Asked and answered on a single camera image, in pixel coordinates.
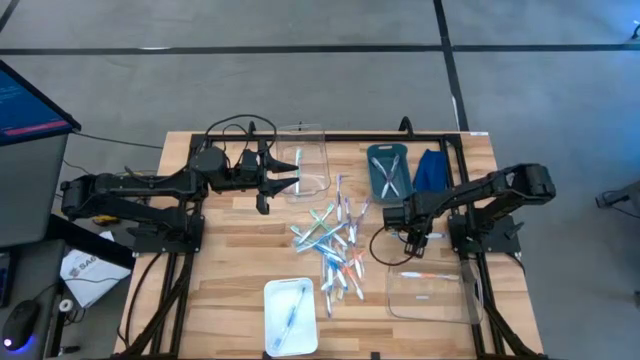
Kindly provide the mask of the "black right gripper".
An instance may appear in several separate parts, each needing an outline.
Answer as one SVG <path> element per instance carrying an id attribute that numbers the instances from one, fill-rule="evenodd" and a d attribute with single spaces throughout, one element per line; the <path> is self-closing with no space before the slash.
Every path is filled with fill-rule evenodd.
<path id="1" fill-rule="evenodd" d="M 433 219 L 440 212 L 443 203 L 443 196 L 436 193 L 414 193 L 402 202 L 404 210 L 404 224 L 401 229 L 407 233 L 417 232 L 419 241 L 417 242 L 417 257 L 424 256 L 425 247 L 428 244 L 428 233 L 431 232 Z M 405 253 L 414 255 L 416 240 L 412 234 L 408 234 L 405 243 Z"/>

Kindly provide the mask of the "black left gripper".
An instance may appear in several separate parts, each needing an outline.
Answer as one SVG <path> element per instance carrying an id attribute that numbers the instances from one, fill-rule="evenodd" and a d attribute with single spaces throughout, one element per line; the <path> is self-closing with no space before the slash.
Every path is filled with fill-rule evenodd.
<path id="1" fill-rule="evenodd" d="M 265 140 L 259 140 L 256 151 L 258 155 L 258 170 L 252 176 L 243 176 L 240 172 L 240 162 L 225 171 L 226 187 L 231 190 L 246 191 L 256 189 L 256 209 L 262 215 L 268 215 L 270 208 L 267 201 L 268 196 L 275 196 L 286 188 L 297 184 L 298 177 L 284 179 L 268 179 L 266 171 L 273 173 L 284 173 L 297 171 L 298 165 L 281 162 L 275 159 L 270 152 L 266 152 L 267 145 Z"/>

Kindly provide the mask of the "small clear plastic bin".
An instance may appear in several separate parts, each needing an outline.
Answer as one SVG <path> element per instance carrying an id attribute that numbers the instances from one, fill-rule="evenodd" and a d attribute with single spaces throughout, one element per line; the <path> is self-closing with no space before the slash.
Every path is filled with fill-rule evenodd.
<path id="1" fill-rule="evenodd" d="M 295 164 L 296 148 L 302 148 L 300 194 L 294 195 L 294 185 L 283 191 L 288 203 L 310 203 L 324 200 L 331 185 L 326 152 L 325 131 L 319 124 L 298 124 L 277 130 L 277 159 Z M 279 174 L 280 178 L 296 172 Z"/>

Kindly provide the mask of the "large clear plastic bin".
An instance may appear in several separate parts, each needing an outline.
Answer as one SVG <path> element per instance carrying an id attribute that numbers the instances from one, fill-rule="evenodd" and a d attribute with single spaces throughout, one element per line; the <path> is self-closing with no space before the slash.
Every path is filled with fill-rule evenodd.
<path id="1" fill-rule="evenodd" d="M 401 278 L 398 273 L 459 275 L 459 281 Z M 390 267 L 387 308 L 400 319 L 478 325 L 484 317 L 483 286 L 473 261 L 424 260 Z"/>

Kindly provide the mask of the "teal plastic basket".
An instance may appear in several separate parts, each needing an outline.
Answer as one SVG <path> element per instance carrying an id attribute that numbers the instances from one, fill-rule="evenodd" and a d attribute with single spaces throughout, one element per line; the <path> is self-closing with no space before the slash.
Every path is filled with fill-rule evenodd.
<path id="1" fill-rule="evenodd" d="M 399 204 L 414 192 L 411 181 L 409 165 L 407 161 L 408 148 L 400 143 L 374 144 L 367 149 L 366 158 L 369 172 L 369 183 L 373 201 L 379 204 Z M 371 162 L 373 157 L 377 158 L 386 170 L 389 170 L 395 155 L 400 156 L 400 161 L 396 170 L 394 184 L 400 196 L 396 197 L 389 191 L 385 198 L 381 197 L 381 191 L 385 184 L 385 178 Z"/>

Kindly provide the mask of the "blue cloth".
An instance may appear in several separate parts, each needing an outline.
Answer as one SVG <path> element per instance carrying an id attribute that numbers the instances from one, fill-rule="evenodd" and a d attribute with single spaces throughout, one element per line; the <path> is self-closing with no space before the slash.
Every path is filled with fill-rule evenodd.
<path id="1" fill-rule="evenodd" d="M 416 192 L 442 192 L 447 188 L 447 163 L 440 151 L 426 150 L 413 180 Z"/>

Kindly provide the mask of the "white plastic bin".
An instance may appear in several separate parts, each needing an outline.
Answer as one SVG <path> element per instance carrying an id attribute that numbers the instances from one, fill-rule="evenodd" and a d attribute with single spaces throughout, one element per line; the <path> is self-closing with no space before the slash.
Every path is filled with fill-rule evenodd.
<path id="1" fill-rule="evenodd" d="M 301 287 L 307 292 L 286 341 L 279 351 L 272 349 L 280 335 L 291 306 Z M 264 286 L 265 351 L 272 358 L 310 355 L 318 349 L 318 333 L 314 286 L 310 278 L 291 278 L 269 281 Z"/>

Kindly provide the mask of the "white printed paper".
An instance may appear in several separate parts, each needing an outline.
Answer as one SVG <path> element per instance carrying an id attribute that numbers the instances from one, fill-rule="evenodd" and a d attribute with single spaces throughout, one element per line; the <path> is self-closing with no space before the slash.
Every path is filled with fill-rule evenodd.
<path id="1" fill-rule="evenodd" d="M 82 308 L 91 307 L 130 275 L 127 268 L 77 249 L 65 255 L 60 268 L 60 278 Z"/>

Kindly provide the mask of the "gray stand leg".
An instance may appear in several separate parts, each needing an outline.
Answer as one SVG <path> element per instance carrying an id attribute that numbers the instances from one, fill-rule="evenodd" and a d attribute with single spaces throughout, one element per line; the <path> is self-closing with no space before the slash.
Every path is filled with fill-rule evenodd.
<path id="1" fill-rule="evenodd" d="M 613 208 L 617 203 L 630 202 L 640 211 L 640 180 L 620 189 L 602 192 L 595 201 L 598 208 Z"/>

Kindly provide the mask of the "computer monitor with blue screen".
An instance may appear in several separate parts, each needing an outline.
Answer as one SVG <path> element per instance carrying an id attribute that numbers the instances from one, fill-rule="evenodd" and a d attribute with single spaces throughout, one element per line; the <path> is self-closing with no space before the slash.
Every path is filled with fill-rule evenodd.
<path id="1" fill-rule="evenodd" d="M 81 124 L 0 60 L 0 146 L 79 132 Z"/>

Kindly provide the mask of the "black desk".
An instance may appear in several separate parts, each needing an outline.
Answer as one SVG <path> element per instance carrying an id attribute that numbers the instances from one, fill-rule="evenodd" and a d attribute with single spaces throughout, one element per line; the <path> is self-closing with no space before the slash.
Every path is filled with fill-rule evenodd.
<path id="1" fill-rule="evenodd" d="M 11 295 L 8 306 L 0 308 L 0 360 L 43 360 L 58 354 L 65 321 L 58 309 L 63 292 L 59 270 L 67 247 L 129 270 L 135 264 L 129 248 L 52 215 L 42 241 L 13 249 Z M 31 300 L 39 307 L 31 333 L 21 348 L 10 351 L 3 344 L 4 324 L 19 303 Z"/>

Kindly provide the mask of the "black computer mouse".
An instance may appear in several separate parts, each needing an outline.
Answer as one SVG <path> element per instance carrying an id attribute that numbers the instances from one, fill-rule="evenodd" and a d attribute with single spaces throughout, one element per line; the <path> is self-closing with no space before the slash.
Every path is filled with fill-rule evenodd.
<path id="1" fill-rule="evenodd" d="M 0 341 L 5 350 L 15 352 L 25 348 L 33 336 L 40 313 L 36 300 L 17 304 L 3 324 Z"/>

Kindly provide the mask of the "black metal table frame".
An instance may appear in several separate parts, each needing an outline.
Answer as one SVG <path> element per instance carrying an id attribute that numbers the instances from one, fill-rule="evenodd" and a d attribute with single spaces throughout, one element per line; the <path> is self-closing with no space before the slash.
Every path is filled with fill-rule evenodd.
<path id="1" fill-rule="evenodd" d="M 370 190 L 366 151 L 370 145 L 402 143 L 416 166 L 426 150 L 446 149 L 455 182 L 473 180 L 496 169 L 487 135 L 469 132 L 330 131 L 329 169 L 345 176 L 344 194 L 361 203 Z M 256 210 L 253 192 L 211 194 L 204 202 L 205 230 L 194 256 L 187 292 L 176 300 L 146 347 L 181 360 L 258 359 L 265 352 L 264 285 L 276 279 L 319 279 L 315 255 L 291 248 L 291 226 L 312 219 L 305 203 L 277 197 L 270 211 Z M 401 245 L 380 233 L 382 211 L 369 208 L 359 242 L 375 254 L 365 260 L 362 296 L 347 294 L 332 310 L 316 311 L 319 359 L 474 359 L 495 355 L 494 326 L 399 319 L 386 308 L 387 269 L 378 261 L 398 255 Z"/>

